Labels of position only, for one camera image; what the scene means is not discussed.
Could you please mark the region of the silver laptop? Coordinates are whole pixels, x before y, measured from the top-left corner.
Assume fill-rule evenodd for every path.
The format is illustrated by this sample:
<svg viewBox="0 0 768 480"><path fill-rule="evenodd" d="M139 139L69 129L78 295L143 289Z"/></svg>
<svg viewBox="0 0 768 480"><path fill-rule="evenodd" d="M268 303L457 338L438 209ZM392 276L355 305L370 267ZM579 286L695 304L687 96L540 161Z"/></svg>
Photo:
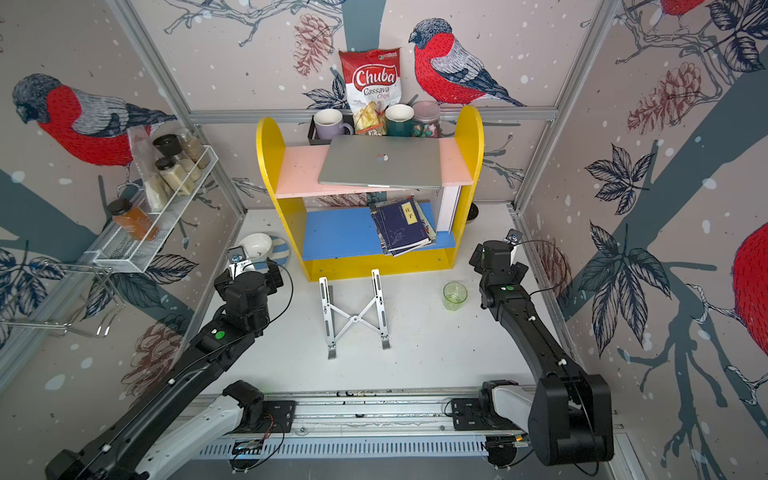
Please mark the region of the silver laptop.
<svg viewBox="0 0 768 480"><path fill-rule="evenodd" d="M437 189L442 186L436 140L392 136L337 136L318 176L321 184Z"/></svg>

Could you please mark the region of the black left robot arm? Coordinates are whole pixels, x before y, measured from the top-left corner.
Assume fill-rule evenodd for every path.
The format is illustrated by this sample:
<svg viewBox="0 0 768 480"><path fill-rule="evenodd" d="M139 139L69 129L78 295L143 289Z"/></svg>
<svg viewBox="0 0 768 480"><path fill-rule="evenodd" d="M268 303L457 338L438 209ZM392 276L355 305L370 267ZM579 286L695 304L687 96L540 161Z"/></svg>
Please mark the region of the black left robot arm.
<svg viewBox="0 0 768 480"><path fill-rule="evenodd" d="M166 431L188 405L227 372L271 323L268 298L285 269L226 270L214 282L224 304L192 338L169 372L125 415L79 450L59 452L48 479L165 479L203 446L240 423L257 424L263 395L245 381L228 386L208 410L179 431Z"/></svg>

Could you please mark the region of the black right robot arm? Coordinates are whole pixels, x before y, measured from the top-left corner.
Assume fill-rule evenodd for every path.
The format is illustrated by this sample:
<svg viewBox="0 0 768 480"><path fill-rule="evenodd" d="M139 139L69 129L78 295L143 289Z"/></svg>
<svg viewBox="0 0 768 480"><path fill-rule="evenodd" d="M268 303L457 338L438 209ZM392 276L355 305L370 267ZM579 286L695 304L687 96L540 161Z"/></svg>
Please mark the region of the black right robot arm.
<svg viewBox="0 0 768 480"><path fill-rule="evenodd" d="M543 324L522 286L528 267L512 262L513 250L488 240L469 260L481 275L481 307L511 336L536 379L530 397L516 385L492 384L491 411L523 427L546 466L608 462L614 457L610 387L573 360Z"/></svg>

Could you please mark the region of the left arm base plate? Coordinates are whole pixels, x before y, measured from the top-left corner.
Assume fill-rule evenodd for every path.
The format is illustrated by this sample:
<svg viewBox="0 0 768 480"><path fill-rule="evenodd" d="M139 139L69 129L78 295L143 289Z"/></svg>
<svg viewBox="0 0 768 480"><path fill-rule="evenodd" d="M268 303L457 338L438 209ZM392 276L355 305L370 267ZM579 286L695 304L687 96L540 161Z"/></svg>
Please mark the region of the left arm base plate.
<svg viewBox="0 0 768 480"><path fill-rule="evenodd" d="M256 433L276 432L278 435L291 432L296 414L297 402L293 400L265 400L262 415L254 431Z"/></svg>

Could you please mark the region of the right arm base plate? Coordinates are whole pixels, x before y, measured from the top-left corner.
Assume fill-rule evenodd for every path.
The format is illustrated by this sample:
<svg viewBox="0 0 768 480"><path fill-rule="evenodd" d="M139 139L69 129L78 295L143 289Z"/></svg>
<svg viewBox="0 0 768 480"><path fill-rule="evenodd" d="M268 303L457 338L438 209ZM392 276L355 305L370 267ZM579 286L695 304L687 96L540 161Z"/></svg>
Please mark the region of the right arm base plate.
<svg viewBox="0 0 768 480"><path fill-rule="evenodd" d="M456 431L527 432L532 400L519 396L502 396L488 401L454 398L447 406Z"/></svg>

